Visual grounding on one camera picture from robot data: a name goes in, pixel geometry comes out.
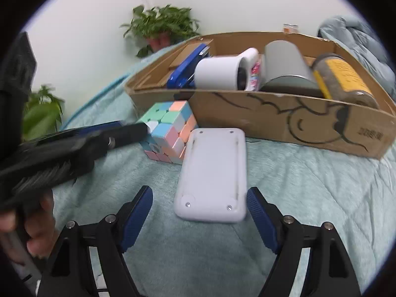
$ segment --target light blue blanket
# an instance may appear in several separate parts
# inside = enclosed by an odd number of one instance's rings
[[[165,51],[132,68],[135,73]],[[80,110],[67,128],[135,120],[123,78]],[[248,186],[301,223],[331,221],[350,255],[361,289],[379,270],[395,236],[396,144],[381,161],[323,149],[247,139]],[[131,201],[142,185],[154,203],[125,260],[141,294],[150,297],[256,297],[275,255],[248,214],[241,223],[209,224],[173,213],[180,165],[149,160],[139,144],[113,151],[94,171],[54,191],[57,228],[94,223]],[[299,296],[308,262],[303,251],[291,296]],[[93,268],[100,274],[98,258]]]

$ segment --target jar lid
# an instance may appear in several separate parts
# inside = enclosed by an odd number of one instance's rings
[[[345,61],[345,59],[344,59],[343,57],[341,57],[339,54],[332,53],[332,52],[323,53],[323,54],[321,54],[319,57],[317,57],[317,58],[314,60],[314,62],[312,63],[312,65],[311,65],[312,70],[314,69],[314,66],[315,66],[319,61],[321,61],[321,60],[323,60],[324,58],[327,58],[327,57],[338,57],[338,58],[340,58],[340,59],[342,59],[342,60]]]

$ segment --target blue gripper pad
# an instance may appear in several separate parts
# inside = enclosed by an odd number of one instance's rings
[[[271,249],[273,253],[278,253],[279,251],[279,243],[276,235],[276,228],[271,221],[271,218],[266,213],[264,206],[260,203],[259,198],[256,195],[255,188],[250,188],[246,194],[246,204],[247,208],[250,211],[250,214],[253,218],[254,223],[256,224],[257,230],[260,233],[261,239],[264,242],[264,245]]]
[[[120,121],[108,122],[108,123],[103,123],[103,124],[98,124],[98,125],[93,125],[93,126],[81,127],[79,129],[76,129],[76,133],[77,133],[77,135],[87,135],[91,132],[101,131],[103,129],[110,129],[110,128],[120,127],[120,126],[122,126],[122,123]]]
[[[194,76],[195,67],[197,63],[205,57],[208,53],[202,54],[207,47],[205,43],[201,43],[195,50],[188,55],[186,59],[175,69],[166,82],[166,88],[188,88],[191,86],[191,78]]]
[[[122,240],[120,243],[122,253],[135,244],[137,236],[151,209],[152,200],[152,189],[149,186],[142,186],[133,201],[126,203],[128,204],[126,207],[128,207],[130,212],[123,211],[126,212],[126,215],[124,215],[125,220],[123,222],[123,228],[120,229],[122,231]]]

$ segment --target cardboard box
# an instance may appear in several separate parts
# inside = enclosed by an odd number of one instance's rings
[[[175,63],[183,58],[178,56],[190,44],[204,42],[210,45],[212,55],[231,55],[250,47],[262,52],[267,43],[279,39],[297,45],[307,61],[326,52],[342,56],[370,88],[380,109],[289,94],[164,88]],[[379,159],[396,136],[395,103],[370,73],[336,43],[298,33],[235,32],[197,37],[130,77],[125,90],[140,114],[156,102],[189,100],[200,127],[237,127],[247,137]]]

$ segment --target plant pot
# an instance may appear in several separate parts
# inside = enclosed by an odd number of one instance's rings
[[[158,35],[160,39],[161,48],[169,47],[171,45],[171,38],[168,32],[163,32]]]
[[[150,44],[153,52],[157,52],[162,48],[159,38],[146,38],[146,40]]]

